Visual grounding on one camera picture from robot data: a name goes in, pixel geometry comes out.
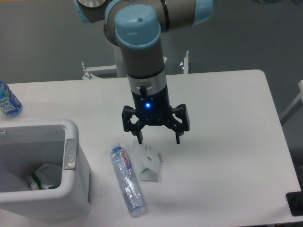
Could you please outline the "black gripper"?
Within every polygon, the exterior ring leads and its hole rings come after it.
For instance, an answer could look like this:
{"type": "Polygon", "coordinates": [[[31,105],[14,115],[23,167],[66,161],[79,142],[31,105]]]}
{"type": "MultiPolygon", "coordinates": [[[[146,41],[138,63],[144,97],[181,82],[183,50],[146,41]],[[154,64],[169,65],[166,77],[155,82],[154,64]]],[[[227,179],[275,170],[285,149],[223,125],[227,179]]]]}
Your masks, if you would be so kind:
{"type": "Polygon", "coordinates": [[[169,103],[168,86],[160,92],[147,96],[145,99],[141,95],[132,92],[135,109],[125,105],[122,111],[123,128],[125,132],[131,132],[137,137],[138,143],[142,144],[143,126],[162,126],[173,130],[176,136],[176,143],[180,144],[180,136],[185,131],[190,130],[190,119],[187,106],[180,104],[172,108],[169,103]],[[131,118],[138,118],[136,123],[132,123],[131,118]]]}

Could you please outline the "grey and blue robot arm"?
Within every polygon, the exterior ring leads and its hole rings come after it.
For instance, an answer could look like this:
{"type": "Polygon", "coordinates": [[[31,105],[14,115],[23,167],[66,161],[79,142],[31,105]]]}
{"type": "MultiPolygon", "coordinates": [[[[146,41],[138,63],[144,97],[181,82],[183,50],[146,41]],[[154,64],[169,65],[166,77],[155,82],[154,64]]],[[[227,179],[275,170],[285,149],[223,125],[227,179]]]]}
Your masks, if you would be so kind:
{"type": "Polygon", "coordinates": [[[107,39],[122,54],[134,107],[124,106],[124,131],[142,143],[142,128],[166,126],[179,138],[190,129],[185,104],[169,102],[160,36],[164,32],[207,21],[211,0],[76,0],[85,23],[104,21],[107,39]]]}

